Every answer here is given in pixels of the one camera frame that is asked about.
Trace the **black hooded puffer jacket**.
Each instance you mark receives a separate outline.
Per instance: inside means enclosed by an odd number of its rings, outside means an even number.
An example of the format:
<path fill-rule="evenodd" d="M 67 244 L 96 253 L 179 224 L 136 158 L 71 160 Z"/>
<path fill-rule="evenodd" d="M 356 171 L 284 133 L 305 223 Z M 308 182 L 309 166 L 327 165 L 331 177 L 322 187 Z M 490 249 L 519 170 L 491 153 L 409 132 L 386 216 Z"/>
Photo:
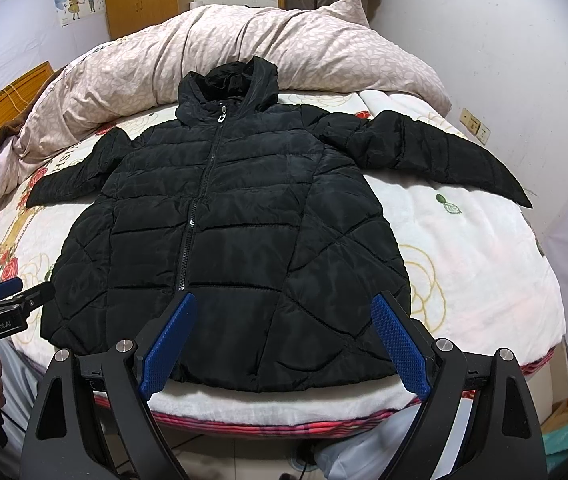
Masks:
<path fill-rule="evenodd" d="M 370 172 L 529 203 L 493 154 L 425 122 L 281 103 L 263 58 L 189 74 L 173 120 L 135 138 L 113 128 L 32 188 L 29 206 L 91 199 L 53 266 L 41 335 L 103 352 L 188 292 L 178 382 L 265 393 L 389 377 L 371 302 L 409 307 L 410 281 Z"/>

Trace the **wooden bed headboard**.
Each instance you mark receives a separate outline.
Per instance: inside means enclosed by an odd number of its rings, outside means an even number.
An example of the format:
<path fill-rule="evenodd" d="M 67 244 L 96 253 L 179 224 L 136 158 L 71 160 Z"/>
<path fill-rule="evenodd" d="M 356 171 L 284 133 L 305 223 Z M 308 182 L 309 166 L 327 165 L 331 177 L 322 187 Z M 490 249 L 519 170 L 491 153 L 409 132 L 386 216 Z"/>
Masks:
<path fill-rule="evenodd" d="M 0 127 L 27 107 L 52 73 L 50 62 L 45 61 L 0 90 Z"/>

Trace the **pink leaf-pattern duvet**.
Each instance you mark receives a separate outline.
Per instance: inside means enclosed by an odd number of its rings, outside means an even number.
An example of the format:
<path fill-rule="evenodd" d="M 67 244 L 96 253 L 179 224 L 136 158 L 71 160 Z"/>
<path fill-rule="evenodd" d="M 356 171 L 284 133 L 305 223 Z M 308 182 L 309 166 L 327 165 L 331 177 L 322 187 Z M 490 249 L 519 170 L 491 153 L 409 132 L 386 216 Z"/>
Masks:
<path fill-rule="evenodd" d="M 188 73 L 263 58 L 282 90 L 414 94 L 452 107 L 435 70 L 380 36 L 360 0 L 316 10 L 210 4 L 102 44 L 70 62 L 0 151 L 0 201 L 50 157 L 104 122 L 177 101 Z"/>

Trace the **wall power outlet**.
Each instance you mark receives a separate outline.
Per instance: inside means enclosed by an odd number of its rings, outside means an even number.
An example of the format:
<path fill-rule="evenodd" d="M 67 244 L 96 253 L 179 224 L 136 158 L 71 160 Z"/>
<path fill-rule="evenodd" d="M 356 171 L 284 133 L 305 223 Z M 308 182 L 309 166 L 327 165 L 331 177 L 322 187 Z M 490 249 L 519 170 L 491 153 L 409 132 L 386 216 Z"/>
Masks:
<path fill-rule="evenodd" d="M 488 143 L 491 134 L 490 129 L 465 107 L 461 110 L 460 123 L 467 128 L 482 145 Z"/>

